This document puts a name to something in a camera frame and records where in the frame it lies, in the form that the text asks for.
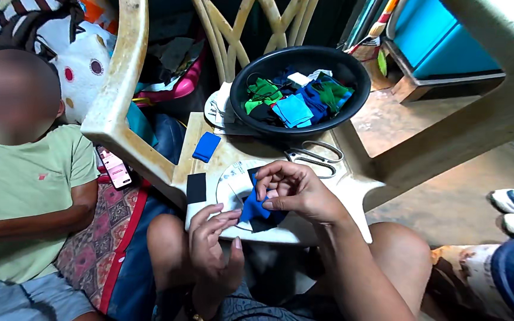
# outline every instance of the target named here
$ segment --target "chair armrest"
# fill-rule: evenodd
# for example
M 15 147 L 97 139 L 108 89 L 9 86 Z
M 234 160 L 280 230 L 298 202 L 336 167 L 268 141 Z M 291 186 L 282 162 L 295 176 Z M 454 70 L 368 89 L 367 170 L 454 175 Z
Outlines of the chair armrest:
M 128 107 L 148 45 L 148 2 L 120 0 L 118 40 L 106 80 L 84 119 L 81 132 L 126 161 L 178 207 L 185 208 L 185 196 L 170 187 L 174 164 L 129 129 Z

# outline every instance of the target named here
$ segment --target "bracelet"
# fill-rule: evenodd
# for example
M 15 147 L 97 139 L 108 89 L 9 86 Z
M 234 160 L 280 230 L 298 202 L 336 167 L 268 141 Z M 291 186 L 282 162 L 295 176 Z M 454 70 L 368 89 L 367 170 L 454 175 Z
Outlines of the bracelet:
M 195 310 L 194 301 L 192 299 L 192 292 L 194 290 L 191 289 L 186 293 L 186 297 L 184 298 L 184 312 L 186 313 L 186 317 L 189 320 L 193 321 L 204 321 L 201 315 Z

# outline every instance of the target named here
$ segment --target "shorts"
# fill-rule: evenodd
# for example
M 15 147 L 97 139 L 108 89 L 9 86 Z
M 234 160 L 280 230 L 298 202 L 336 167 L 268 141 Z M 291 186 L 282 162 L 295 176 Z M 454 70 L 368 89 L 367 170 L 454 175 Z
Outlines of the shorts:
M 189 289 L 191 286 L 159 292 L 152 320 L 174 320 L 183 305 L 183 296 Z M 212 320 L 340 321 L 344 318 L 331 296 L 299 294 L 279 307 L 270 307 L 255 300 L 243 280 L 239 288 L 223 300 L 218 315 Z
M 20 284 L 0 281 L 0 320 L 71 321 L 96 311 L 59 273 Z

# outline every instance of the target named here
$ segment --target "light green t-shirt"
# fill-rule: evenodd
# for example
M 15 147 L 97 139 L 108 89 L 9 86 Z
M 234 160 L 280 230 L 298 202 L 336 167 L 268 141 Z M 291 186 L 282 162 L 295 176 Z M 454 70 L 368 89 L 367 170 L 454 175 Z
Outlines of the light green t-shirt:
M 98 176 L 92 143 L 78 125 L 63 125 L 35 143 L 0 145 L 0 220 L 65 210 L 71 187 Z M 0 280 L 21 283 L 56 271 L 67 235 L 0 240 Z

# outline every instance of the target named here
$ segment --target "green fabric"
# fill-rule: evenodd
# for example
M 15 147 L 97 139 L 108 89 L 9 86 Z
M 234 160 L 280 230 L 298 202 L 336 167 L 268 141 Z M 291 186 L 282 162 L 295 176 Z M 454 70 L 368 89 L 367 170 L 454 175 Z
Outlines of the green fabric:
M 99 175 L 93 144 L 78 125 L 63 125 L 35 143 L 0 145 L 0 220 L 69 208 L 71 187 Z M 56 272 L 67 235 L 0 240 L 0 280 L 22 283 Z
M 253 108 L 259 106 L 262 102 L 266 103 L 267 105 L 271 105 L 273 103 L 276 103 L 277 100 L 281 99 L 283 97 L 283 94 L 281 94 L 280 91 L 277 91 L 279 88 L 275 86 L 274 84 L 271 84 L 268 80 L 257 78 L 257 81 L 255 81 L 255 84 L 249 85 L 249 89 L 251 91 L 256 92 L 256 94 L 252 94 L 251 91 L 247 90 L 251 95 L 253 95 L 253 98 L 249 99 L 245 103 L 245 110 L 247 112 L 247 115 L 251 113 Z M 268 95 L 272 92 L 275 92 L 275 94 L 272 94 L 270 97 L 262 97 L 259 95 Z
M 340 111 L 340 107 L 342 107 L 346 101 L 343 99 L 344 96 L 350 96 L 354 90 L 352 88 L 342 86 L 332 77 L 323 73 L 320 73 L 318 79 L 320 79 L 320 82 L 313 83 L 312 87 L 319 92 L 320 101 L 326 104 L 333 114 L 338 113 Z

